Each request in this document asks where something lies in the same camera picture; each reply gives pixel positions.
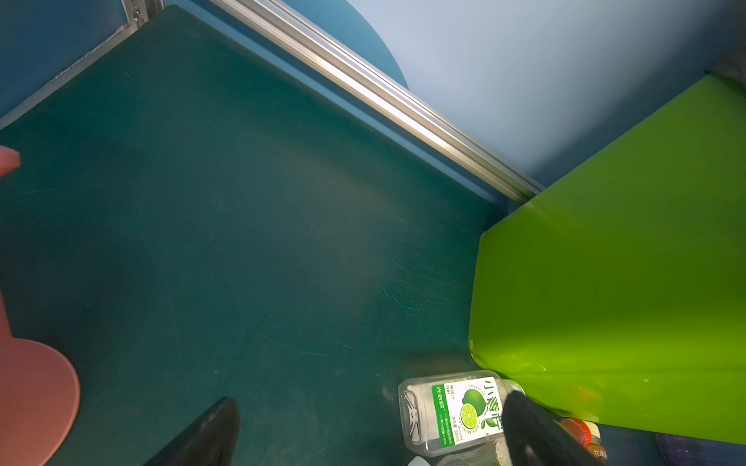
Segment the pink object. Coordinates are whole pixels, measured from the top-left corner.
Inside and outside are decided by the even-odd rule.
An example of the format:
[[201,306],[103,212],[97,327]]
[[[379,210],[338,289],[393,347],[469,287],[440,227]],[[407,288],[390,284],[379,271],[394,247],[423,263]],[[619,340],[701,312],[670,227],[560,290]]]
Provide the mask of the pink object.
[[[0,176],[21,165],[0,145]],[[15,339],[0,297],[0,464],[44,465],[70,432],[81,401],[78,375],[59,351]]]
[[21,166],[21,155],[11,148],[0,145],[0,177]]

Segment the green plastic container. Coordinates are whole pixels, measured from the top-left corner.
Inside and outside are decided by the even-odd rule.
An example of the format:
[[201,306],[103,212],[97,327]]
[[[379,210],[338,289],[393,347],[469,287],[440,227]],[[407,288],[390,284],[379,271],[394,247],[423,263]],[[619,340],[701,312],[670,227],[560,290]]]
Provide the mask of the green plastic container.
[[746,95],[712,76],[487,231],[483,368],[561,414],[746,443]]

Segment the dark green table surface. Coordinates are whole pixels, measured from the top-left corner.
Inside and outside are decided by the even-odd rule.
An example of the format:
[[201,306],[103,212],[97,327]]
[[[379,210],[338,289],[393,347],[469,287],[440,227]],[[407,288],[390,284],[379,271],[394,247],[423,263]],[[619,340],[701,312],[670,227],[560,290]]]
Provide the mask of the dark green table surface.
[[405,465],[396,388],[470,369],[491,204],[177,7],[0,131],[0,290],[142,464],[218,398],[236,465]]

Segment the metal extrusion bar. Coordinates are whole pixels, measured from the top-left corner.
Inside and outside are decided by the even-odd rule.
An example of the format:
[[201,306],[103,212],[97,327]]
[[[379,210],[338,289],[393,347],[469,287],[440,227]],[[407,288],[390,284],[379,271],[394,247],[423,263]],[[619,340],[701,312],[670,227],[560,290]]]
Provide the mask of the metal extrusion bar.
[[514,201],[543,190],[282,1],[211,2]]

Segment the plastic bottle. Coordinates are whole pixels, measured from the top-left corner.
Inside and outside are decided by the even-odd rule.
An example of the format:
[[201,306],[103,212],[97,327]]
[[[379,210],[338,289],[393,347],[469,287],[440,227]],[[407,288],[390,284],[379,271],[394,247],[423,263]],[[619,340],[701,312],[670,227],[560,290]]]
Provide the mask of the plastic bottle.
[[520,385],[492,371],[408,379],[399,385],[404,443],[440,456],[503,437],[502,408]]
[[577,440],[581,446],[585,447],[591,443],[593,435],[588,427],[588,424],[576,418],[567,418],[560,421],[562,427],[565,428],[568,434],[572,435],[572,438]]
[[586,450],[601,462],[601,464],[609,466],[609,456],[606,454],[606,448],[601,446],[601,431],[598,430],[598,426],[591,421],[582,422],[591,432],[591,443],[586,445]]

